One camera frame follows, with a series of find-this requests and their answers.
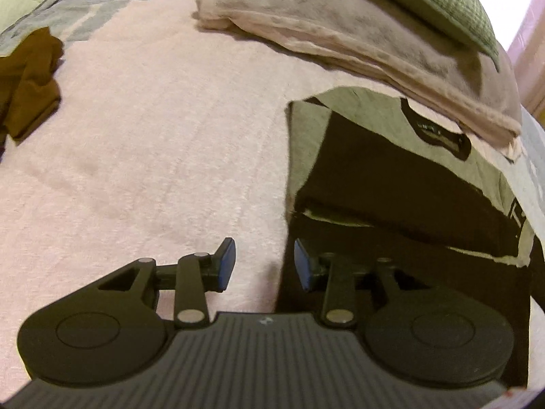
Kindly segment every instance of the black plastic device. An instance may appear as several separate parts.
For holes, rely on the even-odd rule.
[[[157,266],[140,258],[38,310],[21,326],[32,378],[6,409],[478,409],[505,392],[513,349],[502,315],[425,285],[393,260],[354,263],[297,240],[312,314],[219,313],[235,242]],[[155,312],[175,290],[174,320]],[[368,311],[356,290],[369,293]]]

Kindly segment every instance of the bed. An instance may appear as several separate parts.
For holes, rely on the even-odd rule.
[[[43,0],[0,34],[0,56],[43,26],[64,42],[59,110],[19,146],[8,141],[0,165],[0,401],[28,380],[16,349],[25,318],[140,257],[174,263],[233,237],[237,263],[227,291],[208,296],[212,313],[273,311],[287,236],[285,106],[335,86],[400,94],[270,42],[196,29],[195,11],[195,0]],[[545,241],[545,132],[524,109],[520,137],[514,164],[471,140]],[[172,303],[162,294],[158,313],[171,318]],[[544,333],[532,301],[536,389]]]

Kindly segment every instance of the gray plastic body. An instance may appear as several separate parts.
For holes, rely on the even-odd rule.
[[[100,388],[33,380],[7,409],[478,409],[498,382],[432,389],[380,368],[348,331],[310,314],[219,314],[181,331],[144,372]]]

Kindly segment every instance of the blue tip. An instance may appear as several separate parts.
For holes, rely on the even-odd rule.
[[[235,260],[236,246],[235,241],[233,240],[229,244],[229,247],[225,251],[222,259],[220,260],[220,272],[217,278],[220,291],[224,291],[225,289],[227,289],[227,285],[229,284],[229,280],[231,279],[231,273],[233,273],[233,269],[235,267]]]
[[[309,254],[306,253],[299,240],[295,241],[293,248],[293,256],[295,261],[295,269],[299,275],[299,281],[305,291],[310,289],[310,259]]]

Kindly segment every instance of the circular base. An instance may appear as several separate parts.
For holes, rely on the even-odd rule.
[[[81,296],[32,314],[17,337],[26,368],[70,387],[107,384],[142,370],[163,347],[165,325],[125,294]]]
[[[371,352],[423,385],[465,387],[499,378],[514,344],[503,316],[452,291],[404,292],[369,320]]]

